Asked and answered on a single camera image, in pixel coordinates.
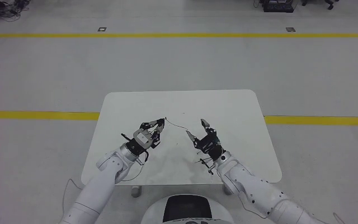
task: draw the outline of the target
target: white table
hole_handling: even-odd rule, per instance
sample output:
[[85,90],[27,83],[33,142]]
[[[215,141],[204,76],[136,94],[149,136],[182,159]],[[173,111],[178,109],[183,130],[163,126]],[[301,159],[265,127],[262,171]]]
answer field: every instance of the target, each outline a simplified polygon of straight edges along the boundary
[[[133,137],[142,122],[159,118],[184,126],[198,138],[206,135],[200,124],[204,118],[217,130],[224,149],[231,152],[257,176],[278,182],[280,165],[272,146],[255,93],[251,90],[205,90],[168,92],[113,92],[105,97],[92,143],[82,172],[87,184],[99,173],[96,162]],[[148,150],[149,160],[134,180],[118,185],[221,184],[201,163],[207,155],[194,148],[184,129],[166,122],[160,145]],[[135,163],[125,179],[140,170]]]

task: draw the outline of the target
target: yellow floor line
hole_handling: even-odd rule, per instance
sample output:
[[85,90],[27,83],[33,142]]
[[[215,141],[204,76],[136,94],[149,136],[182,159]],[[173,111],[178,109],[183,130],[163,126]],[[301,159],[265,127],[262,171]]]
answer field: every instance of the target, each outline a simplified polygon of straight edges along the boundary
[[[98,120],[97,112],[0,111],[0,119]],[[265,116],[266,124],[357,126],[358,117],[348,116]]]
[[0,34],[0,38],[358,38],[358,33],[128,33],[128,34]]
[[0,119],[98,120],[98,112],[0,111]]

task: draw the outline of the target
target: black square floor marker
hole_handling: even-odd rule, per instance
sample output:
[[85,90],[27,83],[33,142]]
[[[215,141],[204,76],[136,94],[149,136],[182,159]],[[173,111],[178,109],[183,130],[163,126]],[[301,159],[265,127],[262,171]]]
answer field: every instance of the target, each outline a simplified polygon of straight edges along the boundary
[[107,30],[106,27],[100,27],[97,32],[105,32]]
[[296,32],[293,27],[286,27],[287,32]]

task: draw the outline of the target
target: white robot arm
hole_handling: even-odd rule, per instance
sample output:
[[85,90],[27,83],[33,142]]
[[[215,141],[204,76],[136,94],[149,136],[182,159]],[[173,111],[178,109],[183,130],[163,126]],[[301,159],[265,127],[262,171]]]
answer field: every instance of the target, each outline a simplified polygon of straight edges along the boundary
[[101,172],[84,187],[60,224],[95,223],[110,199],[115,184],[127,176],[135,161],[143,165],[139,160],[140,154],[146,153],[146,162],[149,156],[147,149],[159,145],[163,128],[164,119],[159,119],[142,123],[140,128],[133,133],[133,139],[122,134],[128,142],[117,150],[107,153],[97,162],[96,166]]
[[201,160],[209,168],[209,173],[216,168],[225,187],[239,196],[244,192],[248,201],[262,213],[262,218],[268,218],[277,224],[316,224],[321,223],[312,217],[303,207],[293,202],[284,192],[264,179],[253,175],[243,166],[229,151],[222,148],[216,130],[210,128],[208,122],[201,120],[207,135],[199,140],[189,131],[187,134],[194,143],[194,147],[208,154],[214,161],[211,167]]

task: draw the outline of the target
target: concrete floor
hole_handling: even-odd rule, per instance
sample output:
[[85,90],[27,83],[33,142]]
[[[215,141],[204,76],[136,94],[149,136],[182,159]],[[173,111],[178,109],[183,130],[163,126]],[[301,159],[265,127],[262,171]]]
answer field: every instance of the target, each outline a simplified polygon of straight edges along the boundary
[[[358,3],[263,13],[251,1],[34,1],[2,33],[358,32]],[[264,115],[357,116],[357,39],[0,39],[0,110],[100,111],[109,92],[248,88]],[[0,224],[56,223],[80,183],[96,122],[0,120]],[[277,183],[316,217],[358,223],[356,127],[269,125]],[[68,209],[79,191],[70,186]],[[269,223],[213,186],[117,187],[97,223],[138,223],[176,193],[211,197],[236,223]]]

